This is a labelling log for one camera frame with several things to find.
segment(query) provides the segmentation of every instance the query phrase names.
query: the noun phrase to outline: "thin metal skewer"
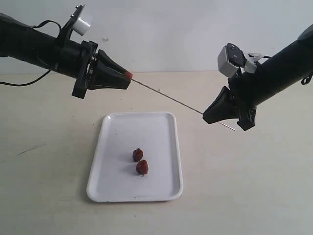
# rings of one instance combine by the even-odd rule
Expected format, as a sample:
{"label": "thin metal skewer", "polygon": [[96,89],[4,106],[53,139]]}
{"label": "thin metal skewer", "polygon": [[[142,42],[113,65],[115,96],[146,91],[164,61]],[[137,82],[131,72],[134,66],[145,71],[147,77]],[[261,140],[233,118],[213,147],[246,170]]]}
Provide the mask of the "thin metal skewer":
{"label": "thin metal skewer", "polygon": [[[169,97],[168,95],[166,95],[166,94],[164,94],[164,93],[162,93],[162,92],[159,92],[158,90],[156,90],[156,89],[154,89],[154,88],[152,88],[152,87],[149,87],[149,86],[147,86],[147,85],[145,85],[145,84],[143,84],[143,83],[141,83],[141,82],[138,82],[138,81],[135,80],[135,79],[132,79],[132,81],[134,81],[134,82],[140,84],[141,86],[144,86],[144,87],[146,87],[146,88],[148,88],[148,89],[150,89],[150,90],[152,90],[152,91],[154,91],[154,92],[156,92],[156,93],[159,93],[159,94],[161,94],[162,96],[165,96],[166,98],[169,98],[169,99],[171,99],[171,100],[177,102],[178,104],[181,104],[181,105],[187,107],[188,109],[191,109],[191,110],[193,110],[193,111],[195,111],[195,112],[197,112],[197,113],[203,115],[202,112],[200,112],[200,111],[198,111],[198,110],[196,110],[196,109],[194,109],[194,108],[192,108],[192,107],[190,107],[190,106],[188,106],[188,105],[186,105],[186,104],[184,104],[184,103],[182,103],[182,102],[180,102],[180,101],[178,101],[178,100],[176,100],[176,99],[174,99],[174,98],[171,98],[171,97]],[[219,121],[219,124],[221,124],[221,125],[223,125],[223,126],[229,128],[229,129],[231,129],[231,130],[233,130],[233,131],[236,131],[234,128],[232,128],[232,127],[230,127],[230,126],[227,126],[226,124],[224,124],[224,123],[222,123],[222,122],[220,122],[220,121]]]}

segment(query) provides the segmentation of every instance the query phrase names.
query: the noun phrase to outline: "white table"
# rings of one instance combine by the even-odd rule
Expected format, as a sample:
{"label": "white table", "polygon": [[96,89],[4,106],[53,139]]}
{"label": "white table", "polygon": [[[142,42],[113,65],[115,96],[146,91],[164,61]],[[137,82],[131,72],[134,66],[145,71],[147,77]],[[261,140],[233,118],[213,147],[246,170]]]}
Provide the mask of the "white table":
{"label": "white table", "polygon": [[[11,82],[37,75],[0,76]],[[138,73],[204,111],[226,78],[217,72]],[[313,87],[299,83],[260,105],[256,127],[207,125],[201,115],[136,83],[71,96],[50,74],[0,85],[0,234],[312,234]],[[169,111],[178,122],[184,191],[163,203],[92,203],[85,193],[102,118]]]}

